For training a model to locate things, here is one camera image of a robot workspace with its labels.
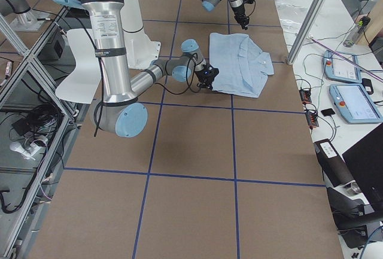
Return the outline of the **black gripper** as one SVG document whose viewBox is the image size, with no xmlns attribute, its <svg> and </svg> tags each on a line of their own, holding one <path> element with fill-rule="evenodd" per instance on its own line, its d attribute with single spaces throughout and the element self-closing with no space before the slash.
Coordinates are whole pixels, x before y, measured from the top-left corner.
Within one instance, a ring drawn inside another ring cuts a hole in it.
<svg viewBox="0 0 383 259">
<path fill-rule="evenodd" d="M 233 7 L 232 11 L 234 12 L 236 22 L 240 24 L 243 30 L 247 30 L 250 18 L 245 14 L 244 5 Z"/>
<path fill-rule="evenodd" d="M 198 84 L 197 86 L 200 89 L 204 89 L 205 87 L 213 91 L 212 83 L 215 77 L 218 75 L 218 69 L 204 69 L 197 72 Z"/>
</svg>

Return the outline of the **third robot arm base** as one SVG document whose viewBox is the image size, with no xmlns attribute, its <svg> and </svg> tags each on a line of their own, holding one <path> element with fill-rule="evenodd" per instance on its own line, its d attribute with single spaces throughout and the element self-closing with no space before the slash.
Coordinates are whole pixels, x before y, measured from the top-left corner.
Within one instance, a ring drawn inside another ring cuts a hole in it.
<svg viewBox="0 0 383 259">
<path fill-rule="evenodd" d="M 19 32 L 38 32 L 49 18 L 49 13 L 34 11 L 27 0 L 1 0 L 1 14 L 4 17 L 15 14 L 10 27 Z"/>
</svg>

